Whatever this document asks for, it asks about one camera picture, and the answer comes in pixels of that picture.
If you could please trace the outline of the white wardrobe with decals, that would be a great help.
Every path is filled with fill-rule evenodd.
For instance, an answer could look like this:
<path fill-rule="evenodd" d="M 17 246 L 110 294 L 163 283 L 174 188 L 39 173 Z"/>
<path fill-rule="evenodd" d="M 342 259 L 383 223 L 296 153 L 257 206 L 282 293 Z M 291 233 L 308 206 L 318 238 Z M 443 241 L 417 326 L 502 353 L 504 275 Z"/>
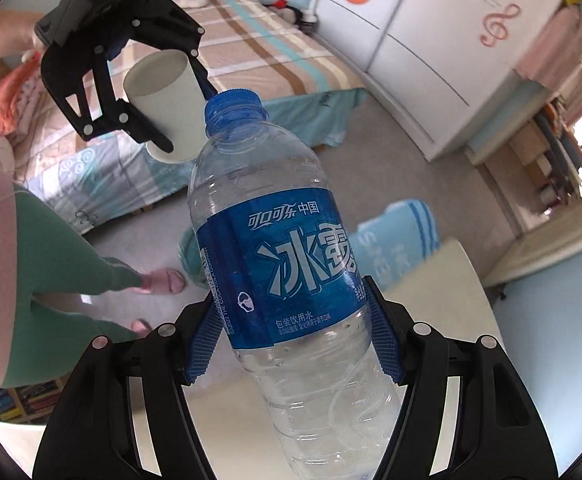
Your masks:
<path fill-rule="evenodd" d="M 312 0 L 317 35 L 368 81 L 426 159 L 469 126 L 561 0 Z"/>

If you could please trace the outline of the pink right slipper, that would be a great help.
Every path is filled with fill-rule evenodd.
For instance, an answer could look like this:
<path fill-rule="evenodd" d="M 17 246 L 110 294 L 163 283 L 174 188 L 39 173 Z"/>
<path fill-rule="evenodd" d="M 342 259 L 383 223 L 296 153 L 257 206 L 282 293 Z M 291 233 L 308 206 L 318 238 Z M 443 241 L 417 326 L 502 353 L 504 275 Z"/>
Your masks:
<path fill-rule="evenodd" d="M 130 324 L 130 329 L 140 338 L 146 337 L 152 332 L 151 325 L 142 318 L 136 318 Z"/>

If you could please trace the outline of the wooden bookshelf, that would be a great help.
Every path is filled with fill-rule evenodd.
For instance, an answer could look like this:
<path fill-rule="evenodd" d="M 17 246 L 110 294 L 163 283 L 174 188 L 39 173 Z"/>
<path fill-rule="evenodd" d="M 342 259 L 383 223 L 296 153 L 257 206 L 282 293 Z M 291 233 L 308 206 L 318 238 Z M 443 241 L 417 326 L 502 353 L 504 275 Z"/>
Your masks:
<path fill-rule="evenodd" d="M 0 389 L 0 422 L 44 425 L 58 403 L 68 375 L 49 382 Z"/>

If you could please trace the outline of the pink left slipper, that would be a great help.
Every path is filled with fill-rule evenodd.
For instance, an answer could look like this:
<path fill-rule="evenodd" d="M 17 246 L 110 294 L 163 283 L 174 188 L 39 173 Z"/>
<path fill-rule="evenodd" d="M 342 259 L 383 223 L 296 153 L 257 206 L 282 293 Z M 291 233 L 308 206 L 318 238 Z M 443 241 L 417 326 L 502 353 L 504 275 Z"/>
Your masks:
<path fill-rule="evenodd" d="M 187 286 L 184 274 L 174 268 L 157 269 L 141 277 L 141 286 L 132 289 L 137 294 L 178 295 Z"/>

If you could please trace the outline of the blue label water bottle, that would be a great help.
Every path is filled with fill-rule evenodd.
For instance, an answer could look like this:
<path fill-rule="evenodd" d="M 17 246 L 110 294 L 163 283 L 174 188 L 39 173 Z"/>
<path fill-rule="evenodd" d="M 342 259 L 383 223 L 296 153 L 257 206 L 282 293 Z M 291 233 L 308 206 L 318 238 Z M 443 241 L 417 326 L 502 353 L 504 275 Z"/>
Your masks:
<path fill-rule="evenodd" d="M 253 91 L 219 93 L 204 119 L 189 210 L 231 347 L 299 477 L 369 479 L 401 403 L 323 168 Z"/>

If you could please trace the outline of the white paper cup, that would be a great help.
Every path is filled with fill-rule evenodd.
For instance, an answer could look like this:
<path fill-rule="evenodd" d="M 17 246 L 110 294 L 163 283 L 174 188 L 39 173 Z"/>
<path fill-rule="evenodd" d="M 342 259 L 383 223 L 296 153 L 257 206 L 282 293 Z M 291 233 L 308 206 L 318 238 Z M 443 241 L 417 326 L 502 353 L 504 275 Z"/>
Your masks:
<path fill-rule="evenodd" d="M 151 53 L 131 67 L 123 87 L 129 102 L 173 144 L 166 152 L 150 141 L 149 154 L 165 164 L 194 162 L 206 142 L 205 100 L 187 56 Z"/>

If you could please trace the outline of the pink slipper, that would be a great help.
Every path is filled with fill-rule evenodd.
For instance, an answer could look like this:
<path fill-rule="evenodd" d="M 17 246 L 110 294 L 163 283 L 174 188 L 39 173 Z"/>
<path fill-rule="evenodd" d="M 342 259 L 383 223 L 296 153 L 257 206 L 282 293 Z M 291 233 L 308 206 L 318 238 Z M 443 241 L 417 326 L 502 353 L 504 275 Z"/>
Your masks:
<path fill-rule="evenodd" d="M 130 329 L 140 338 L 146 337 L 152 332 L 151 325 L 142 318 L 136 318 L 130 324 Z"/>
<path fill-rule="evenodd" d="M 137 294 L 178 295 L 187 286 L 184 274 L 174 268 L 157 269 L 141 277 L 141 286 L 132 289 Z"/>

